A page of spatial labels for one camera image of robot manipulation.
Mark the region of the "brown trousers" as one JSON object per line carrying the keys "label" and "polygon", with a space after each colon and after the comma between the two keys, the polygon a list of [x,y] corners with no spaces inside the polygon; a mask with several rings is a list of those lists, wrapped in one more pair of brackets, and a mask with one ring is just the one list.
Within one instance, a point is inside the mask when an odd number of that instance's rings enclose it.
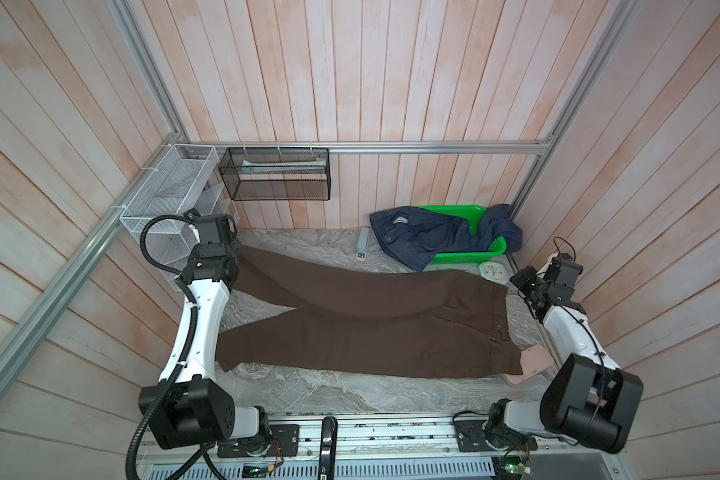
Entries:
{"label": "brown trousers", "polygon": [[285,312],[219,335],[229,370],[260,363],[410,378],[519,375],[507,288],[441,270],[369,273],[249,247],[235,290]]}

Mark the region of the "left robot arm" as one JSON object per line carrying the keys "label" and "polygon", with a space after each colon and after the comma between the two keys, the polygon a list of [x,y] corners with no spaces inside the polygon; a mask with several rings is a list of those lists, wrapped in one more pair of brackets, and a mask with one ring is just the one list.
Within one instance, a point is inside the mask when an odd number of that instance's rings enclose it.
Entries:
{"label": "left robot arm", "polygon": [[[152,257],[147,234],[161,222],[189,225],[197,237],[183,268]],[[271,431],[261,407],[242,407],[215,380],[221,317],[238,278],[243,248],[229,216],[159,215],[140,235],[145,259],[172,274],[185,296],[179,329],[157,384],[142,389],[139,408],[145,428],[164,450],[238,441],[256,452],[266,449]]]}

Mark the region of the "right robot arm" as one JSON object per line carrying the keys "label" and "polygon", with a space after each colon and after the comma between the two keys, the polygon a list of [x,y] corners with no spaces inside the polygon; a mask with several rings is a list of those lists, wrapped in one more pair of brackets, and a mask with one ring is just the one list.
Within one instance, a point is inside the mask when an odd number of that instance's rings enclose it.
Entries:
{"label": "right robot arm", "polygon": [[528,266],[510,278],[564,363],[539,401],[501,399],[492,405],[483,423],[491,448],[524,450],[536,438],[609,454],[626,445],[644,385],[606,353],[583,306],[572,300],[582,271],[563,252],[540,270]]}

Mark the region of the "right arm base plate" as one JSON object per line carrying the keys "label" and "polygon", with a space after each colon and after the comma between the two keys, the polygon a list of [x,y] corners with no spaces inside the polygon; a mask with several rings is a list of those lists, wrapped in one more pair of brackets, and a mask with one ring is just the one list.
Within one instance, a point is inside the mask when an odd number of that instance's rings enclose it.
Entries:
{"label": "right arm base plate", "polygon": [[524,435],[489,420],[453,421],[460,452],[535,451],[538,443],[533,436]]}

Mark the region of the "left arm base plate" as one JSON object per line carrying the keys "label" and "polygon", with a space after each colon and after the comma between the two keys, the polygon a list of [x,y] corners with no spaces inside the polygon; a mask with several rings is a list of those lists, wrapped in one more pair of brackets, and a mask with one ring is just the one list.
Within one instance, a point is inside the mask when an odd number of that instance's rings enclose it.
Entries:
{"label": "left arm base plate", "polygon": [[297,456],[300,427],[297,424],[273,424],[267,444],[250,443],[244,446],[245,439],[233,439],[219,443],[216,454],[219,458],[239,458],[245,460],[274,459],[281,456],[286,459]]}

